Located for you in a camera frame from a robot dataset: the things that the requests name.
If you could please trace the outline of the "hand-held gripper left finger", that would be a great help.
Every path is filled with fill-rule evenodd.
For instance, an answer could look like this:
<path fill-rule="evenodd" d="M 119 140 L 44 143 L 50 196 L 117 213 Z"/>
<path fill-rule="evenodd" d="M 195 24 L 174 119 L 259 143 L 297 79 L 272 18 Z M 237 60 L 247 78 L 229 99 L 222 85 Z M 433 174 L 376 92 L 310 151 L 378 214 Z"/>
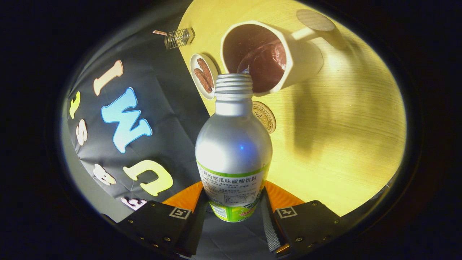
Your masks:
<path fill-rule="evenodd" d="M 198 248 L 207 205 L 203 184 L 198 182 L 163 203 L 144 203 L 115 227 L 156 253 L 190 258 Z"/>

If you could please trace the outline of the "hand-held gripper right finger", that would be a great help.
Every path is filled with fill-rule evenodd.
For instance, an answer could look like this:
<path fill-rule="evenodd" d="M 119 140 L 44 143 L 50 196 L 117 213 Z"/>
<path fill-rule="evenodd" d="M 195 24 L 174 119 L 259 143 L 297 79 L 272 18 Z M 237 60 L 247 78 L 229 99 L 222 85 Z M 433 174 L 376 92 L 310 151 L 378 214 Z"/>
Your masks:
<path fill-rule="evenodd" d="M 341 235 L 341 218 L 318 200 L 301 199 L 267 181 L 260 197 L 269 251 L 302 257 Z"/>

